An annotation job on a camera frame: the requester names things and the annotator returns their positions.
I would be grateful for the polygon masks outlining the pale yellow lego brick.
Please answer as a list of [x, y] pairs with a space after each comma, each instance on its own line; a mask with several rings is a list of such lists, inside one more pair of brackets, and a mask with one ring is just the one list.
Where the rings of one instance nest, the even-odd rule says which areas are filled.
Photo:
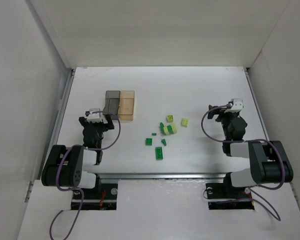
[[187, 128], [188, 125], [189, 125], [189, 119], [188, 118], [182, 118], [181, 126]]

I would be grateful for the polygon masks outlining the green square lego brick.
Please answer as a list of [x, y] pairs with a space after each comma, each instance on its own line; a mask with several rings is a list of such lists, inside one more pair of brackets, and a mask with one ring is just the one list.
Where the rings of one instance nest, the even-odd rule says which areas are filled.
[[146, 146], [151, 146], [153, 144], [153, 139], [152, 138], [146, 138], [145, 139], [145, 145]]

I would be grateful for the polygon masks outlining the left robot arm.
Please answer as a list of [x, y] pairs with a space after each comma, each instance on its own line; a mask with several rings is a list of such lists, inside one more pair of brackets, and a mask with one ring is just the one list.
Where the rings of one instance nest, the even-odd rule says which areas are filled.
[[102, 147], [104, 133], [115, 128], [112, 117], [101, 112], [93, 112], [90, 116], [82, 116], [79, 123], [83, 127], [83, 144], [72, 147], [55, 144], [52, 146], [41, 174], [41, 183], [46, 187], [61, 189], [93, 189], [98, 177], [95, 173], [83, 170], [84, 166], [97, 166], [102, 161], [103, 151], [112, 147]]

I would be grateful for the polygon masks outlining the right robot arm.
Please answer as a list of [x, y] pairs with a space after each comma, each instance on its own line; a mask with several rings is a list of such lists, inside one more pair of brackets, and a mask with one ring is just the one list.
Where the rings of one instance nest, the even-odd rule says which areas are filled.
[[222, 190], [230, 196], [248, 187], [261, 187], [277, 190], [284, 183], [292, 182], [294, 171], [283, 144], [266, 139], [244, 140], [247, 122], [240, 116], [242, 107], [235, 107], [235, 102], [226, 105], [208, 106], [202, 117], [221, 123], [224, 140], [218, 140], [203, 133], [215, 142], [222, 143], [223, 153], [228, 157], [245, 158], [249, 167], [240, 171], [228, 172], [223, 178]]

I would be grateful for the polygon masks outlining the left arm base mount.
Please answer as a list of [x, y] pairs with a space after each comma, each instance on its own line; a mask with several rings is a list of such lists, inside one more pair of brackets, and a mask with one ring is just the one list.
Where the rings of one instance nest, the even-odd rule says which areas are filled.
[[83, 189], [83, 211], [112, 211], [117, 209], [118, 184], [99, 182], [95, 188]]

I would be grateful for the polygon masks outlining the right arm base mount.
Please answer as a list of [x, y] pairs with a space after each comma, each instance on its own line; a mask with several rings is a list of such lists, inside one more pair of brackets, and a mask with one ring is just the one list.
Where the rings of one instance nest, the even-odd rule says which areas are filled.
[[206, 183], [204, 197], [209, 210], [254, 210], [252, 194], [247, 187], [226, 186], [224, 183]]

